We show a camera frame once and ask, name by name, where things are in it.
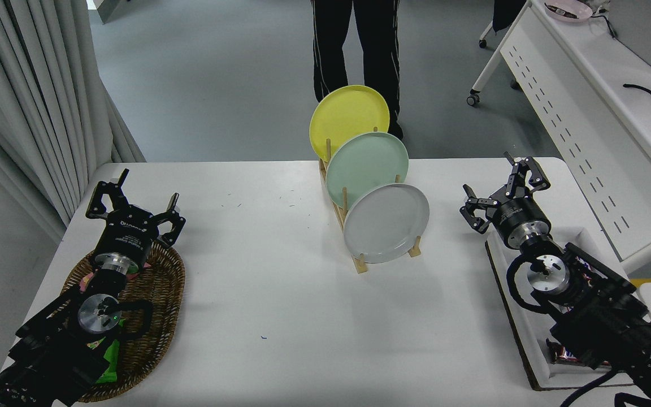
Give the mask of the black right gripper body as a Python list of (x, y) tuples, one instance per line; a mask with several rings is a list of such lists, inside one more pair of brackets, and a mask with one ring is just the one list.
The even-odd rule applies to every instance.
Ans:
[(509, 198), (494, 193), (492, 199), (498, 201), (492, 224), (508, 248), (519, 248), (536, 236), (551, 237), (552, 225), (532, 197)]

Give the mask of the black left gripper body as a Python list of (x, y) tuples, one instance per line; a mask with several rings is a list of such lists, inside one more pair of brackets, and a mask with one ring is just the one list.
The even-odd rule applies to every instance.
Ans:
[(153, 214), (137, 206), (127, 206), (107, 214), (106, 226), (96, 245), (96, 257), (119, 255), (143, 266), (159, 231)]

